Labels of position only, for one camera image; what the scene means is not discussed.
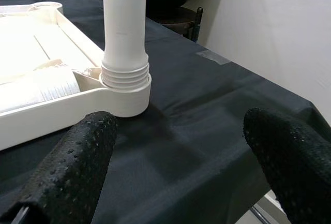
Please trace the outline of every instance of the table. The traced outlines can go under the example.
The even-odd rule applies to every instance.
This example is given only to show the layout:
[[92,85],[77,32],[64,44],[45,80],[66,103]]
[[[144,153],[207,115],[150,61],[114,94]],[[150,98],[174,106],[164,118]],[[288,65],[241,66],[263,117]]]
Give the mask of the table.
[[[102,0],[0,5],[39,1],[61,2],[67,18],[104,48]],[[119,119],[92,223],[235,223],[269,190],[243,138],[245,112],[272,108],[307,122],[320,116],[310,102],[220,56],[205,58],[205,48],[151,20],[145,44],[151,103]],[[0,152],[0,212],[65,131]]]

